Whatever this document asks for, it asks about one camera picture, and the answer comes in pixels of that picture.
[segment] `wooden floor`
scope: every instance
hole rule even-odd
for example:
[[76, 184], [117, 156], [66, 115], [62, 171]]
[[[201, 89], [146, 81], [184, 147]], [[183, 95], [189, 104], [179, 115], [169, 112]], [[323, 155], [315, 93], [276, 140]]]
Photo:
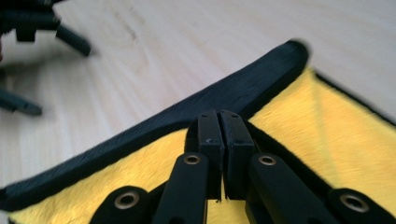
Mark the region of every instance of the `wooden floor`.
[[43, 115], [0, 110], [0, 187], [94, 147], [291, 38], [309, 45], [311, 66], [396, 120], [392, 0], [70, 0], [56, 9], [93, 53], [82, 57], [52, 32], [37, 33], [33, 45], [3, 36], [0, 88], [39, 103]]

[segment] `yellow fur pad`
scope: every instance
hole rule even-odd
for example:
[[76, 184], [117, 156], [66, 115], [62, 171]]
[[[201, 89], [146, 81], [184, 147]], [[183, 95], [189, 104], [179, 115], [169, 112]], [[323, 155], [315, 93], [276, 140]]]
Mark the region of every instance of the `yellow fur pad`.
[[396, 129], [305, 72], [251, 120], [333, 188], [396, 215]]
[[[304, 73], [249, 120], [334, 188], [358, 190], [396, 215], [395, 128]], [[17, 223], [89, 223], [115, 189], [150, 191], [169, 178], [187, 130], [170, 133], [75, 185], [9, 216]], [[209, 201], [208, 223], [248, 223], [245, 203]]]

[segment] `screw hole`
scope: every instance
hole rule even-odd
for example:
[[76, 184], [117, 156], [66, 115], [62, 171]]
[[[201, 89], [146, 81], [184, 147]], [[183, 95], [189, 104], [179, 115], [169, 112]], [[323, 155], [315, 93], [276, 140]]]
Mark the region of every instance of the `screw hole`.
[[276, 164], [276, 160], [270, 156], [259, 157], [259, 162], [261, 162], [264, 165], [275, 165]]
[[195, 165], [200, 162], [201, 158], [197, 156], [188, 156], [184, 158], [184, 162], [186, 162], [189, 165]]
[[114, 205], [121, 210], [131, 208], [139, 202], [139, 194], [136, 191], [128, 191], [116, 198]]
[[365, 201], [354, 195], [343, 194], [340, 196], [340, 200], [347, 208], [356, 212], [365, 213], [370, 210], [369, 205]]

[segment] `yellow felt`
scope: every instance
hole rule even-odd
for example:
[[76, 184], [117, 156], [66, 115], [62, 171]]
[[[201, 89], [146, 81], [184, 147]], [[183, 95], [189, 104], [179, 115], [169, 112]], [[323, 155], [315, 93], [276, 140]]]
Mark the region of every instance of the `yellow felt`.
[[251, 120], [334, 188], [396, 215], [396, 129], [306, 70]]
[[[310, 69], [250, 121], [335, 188], [367, 194], [396, 215], [396, 130]], [[187, 130], [168, 134], [45, 201], [10, 217], [18, 223], [88, 223], [114, 189], [150, 191], [168, 179]], [[248, 223], [243, 202], [209, 201], [208, 223]]]

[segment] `metal grommet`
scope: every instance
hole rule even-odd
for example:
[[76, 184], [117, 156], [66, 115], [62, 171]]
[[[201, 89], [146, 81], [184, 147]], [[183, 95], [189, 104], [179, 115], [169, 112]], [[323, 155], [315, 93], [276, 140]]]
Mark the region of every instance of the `metal grommet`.
[[354, 195], [342, 194], [340, 200], [346, 207], [356, 212], [365, 213], [370, 210], [369, 205], [365, 201]]
[[136, 191], [128, 191], [117, 197], [114, 205], [123, 210], [135, 206], [137, 202], [139, 202], [139, 194]]
[[264, 165], [275, 165], [276, 164], [276, 160], [270, 156], [259, 157], [259, 162]]
[[199, 158], [198, 156], [188, 156], [184, 158], [184, 162], [186, 162], [189, 165], [195, 165], [198, 164], [201, 161], [201, 158]]

